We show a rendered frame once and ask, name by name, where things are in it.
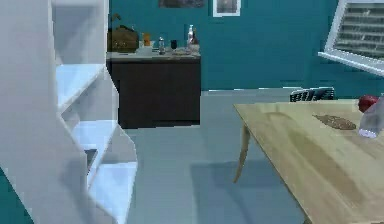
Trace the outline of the red apple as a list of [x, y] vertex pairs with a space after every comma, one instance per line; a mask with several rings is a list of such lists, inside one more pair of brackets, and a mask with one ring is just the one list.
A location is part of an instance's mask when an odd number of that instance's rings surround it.
[[373, 96], [373, 95], [361, 96], [358, 101], [359, 111], [364, 113], [370, 106], [375, 104], [377, 101], [378, 101], [377, 96]]

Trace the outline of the clear glass bottle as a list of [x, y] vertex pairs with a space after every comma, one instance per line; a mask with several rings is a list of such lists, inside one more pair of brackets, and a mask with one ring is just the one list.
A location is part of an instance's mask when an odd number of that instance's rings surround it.
[[384, 129], [384, 95], [371, 105], [360, 120], [358, 133], [367, 138], [376, 138]]

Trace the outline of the white shelf unit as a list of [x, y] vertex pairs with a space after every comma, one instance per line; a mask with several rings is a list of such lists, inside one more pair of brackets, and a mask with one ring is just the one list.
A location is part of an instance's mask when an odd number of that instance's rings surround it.
[[0, 169], [33, 224], [128, 224], [109, 0], [0, 0]]

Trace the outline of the clear tall bottle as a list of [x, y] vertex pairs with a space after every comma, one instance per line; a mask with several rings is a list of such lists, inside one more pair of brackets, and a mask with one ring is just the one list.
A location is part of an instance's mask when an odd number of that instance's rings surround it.
[[190, 25], [187, 33], [187, 47], [191, 48], [192, 45], [198, 44], [199, 40], [196, 37], [196, 28], [193, 25]]

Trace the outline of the light wooden table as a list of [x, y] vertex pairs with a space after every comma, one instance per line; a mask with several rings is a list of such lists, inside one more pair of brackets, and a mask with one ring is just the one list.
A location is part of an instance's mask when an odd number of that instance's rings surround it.
[[234, 106], [242, 120], [240, 175], [250, 139], [305, 214], [304, 224], [384, 224], [384, 134], [375, 139], [337, 130], [321, 115], [357, 124], [354, 100]]

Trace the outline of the black slatted chair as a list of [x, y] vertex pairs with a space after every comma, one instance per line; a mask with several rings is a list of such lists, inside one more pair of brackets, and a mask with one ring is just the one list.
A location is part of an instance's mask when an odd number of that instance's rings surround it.
[[317, 87], [293, 91], [289, 98], [291, 102], [333, 100], [334, 93], [333, 87]]

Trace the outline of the dark brown cabinet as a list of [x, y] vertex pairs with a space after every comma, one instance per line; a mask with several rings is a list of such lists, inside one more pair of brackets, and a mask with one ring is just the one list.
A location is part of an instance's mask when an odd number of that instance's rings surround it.
[[201, 58], [109, 54], [109, 74], [119, 93], [124, 129], [200, 123]]

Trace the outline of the white framed picture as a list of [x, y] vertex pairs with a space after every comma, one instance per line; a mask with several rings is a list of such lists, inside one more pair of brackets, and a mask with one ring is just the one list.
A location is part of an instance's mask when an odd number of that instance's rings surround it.
[[214, 17], [239, 16], [241, 0], [212, 0], [212, 15]]

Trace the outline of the white framed window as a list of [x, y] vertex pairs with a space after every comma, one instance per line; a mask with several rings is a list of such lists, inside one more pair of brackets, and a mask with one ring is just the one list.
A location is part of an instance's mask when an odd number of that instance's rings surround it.
[[339, 0], [318, 55], [384, 77], [384, 0]]

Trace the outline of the dark frameless picture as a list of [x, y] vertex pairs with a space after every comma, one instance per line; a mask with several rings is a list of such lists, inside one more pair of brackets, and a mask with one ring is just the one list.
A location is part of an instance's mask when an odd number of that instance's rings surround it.
[[205, 0], [158, 0], [160, 8], [202, 8]]

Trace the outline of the brown flat bread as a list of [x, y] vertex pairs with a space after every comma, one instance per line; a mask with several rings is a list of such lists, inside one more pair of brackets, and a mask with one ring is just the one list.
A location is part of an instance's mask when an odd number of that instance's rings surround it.
[[327, 125], [331, 128], [338, 130], [355, 130], [356, 125], [339, 116], [334, 115], [315, 115], [315, 118], [322, 122], [324, 125]]

